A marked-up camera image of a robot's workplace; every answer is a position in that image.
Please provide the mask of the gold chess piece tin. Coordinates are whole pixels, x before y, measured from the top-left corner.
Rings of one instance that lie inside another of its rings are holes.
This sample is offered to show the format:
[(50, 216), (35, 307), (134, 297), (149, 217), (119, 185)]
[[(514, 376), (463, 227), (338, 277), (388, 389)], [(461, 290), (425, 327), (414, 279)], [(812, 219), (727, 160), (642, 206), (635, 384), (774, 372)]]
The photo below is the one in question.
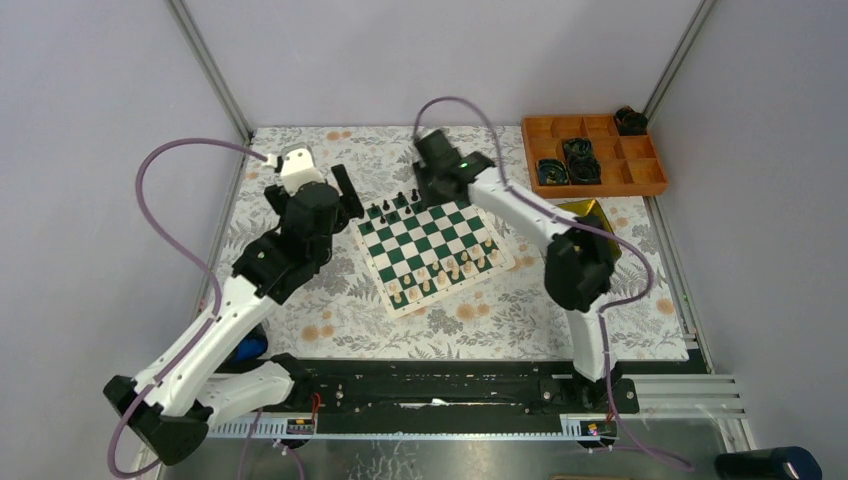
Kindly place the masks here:
[(566, 263), (606, 264), (612, 268), (622, 252), (599, 201), (567, 202), (559, 209), (577, 227), (569, 224), (564, 232), (554, 235), (548, 256)]

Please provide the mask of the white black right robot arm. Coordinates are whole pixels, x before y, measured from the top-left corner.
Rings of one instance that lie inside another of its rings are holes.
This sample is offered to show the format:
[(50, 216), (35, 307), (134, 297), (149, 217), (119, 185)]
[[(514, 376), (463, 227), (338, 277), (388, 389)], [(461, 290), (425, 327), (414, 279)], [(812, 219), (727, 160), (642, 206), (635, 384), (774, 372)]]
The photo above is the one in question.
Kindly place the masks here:
[(615, 362), (604, 344), (599, 310), (611, 288), (615, 255), (599, 219), (560, 209), (509, 182), (480, 152), (463, 155), (437, 129), (414, 136), (413, 164), (423, 204), (462, 202), (492, 213), (535, 244), (543, 255), (544, 288), (566, 312), (575, 342), (573, 366), (583, 378), (573, 386), (575, 402), (597, 412), (613, 398), (608, 380)]

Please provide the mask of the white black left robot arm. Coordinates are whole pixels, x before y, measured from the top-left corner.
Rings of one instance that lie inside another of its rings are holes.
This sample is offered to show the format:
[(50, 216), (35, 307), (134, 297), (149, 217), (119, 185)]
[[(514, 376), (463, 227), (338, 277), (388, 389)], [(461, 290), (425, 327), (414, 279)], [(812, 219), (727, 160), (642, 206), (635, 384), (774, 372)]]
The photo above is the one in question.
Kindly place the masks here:
[(265, 405), (296, 411), (309, 401), (308, 374), (289, 354), (213, 386), (209, 379), (276, 307), (316, 276), (332, 257), (334, 235), (364, 208), (344, 165), (329, 184), (315, 172), (294, 190), (264, 195), (278, 225), (249, 243), (214, 303), (156, 361), (133, 377), (116, 375), (103, 394), (125, 425), (172, 466), (188, 458), (211, 428)]

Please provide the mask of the blue object under arm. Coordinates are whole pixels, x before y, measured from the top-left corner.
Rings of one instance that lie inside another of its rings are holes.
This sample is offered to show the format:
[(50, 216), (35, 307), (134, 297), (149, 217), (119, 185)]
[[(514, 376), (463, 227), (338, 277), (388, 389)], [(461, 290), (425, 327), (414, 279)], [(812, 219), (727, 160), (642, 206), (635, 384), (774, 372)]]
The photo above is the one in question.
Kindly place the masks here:
[(232, 363), (241, 363), (257, 359), (268, 350), (268, 339), (264, 335), (248, 335), (233, 350)]

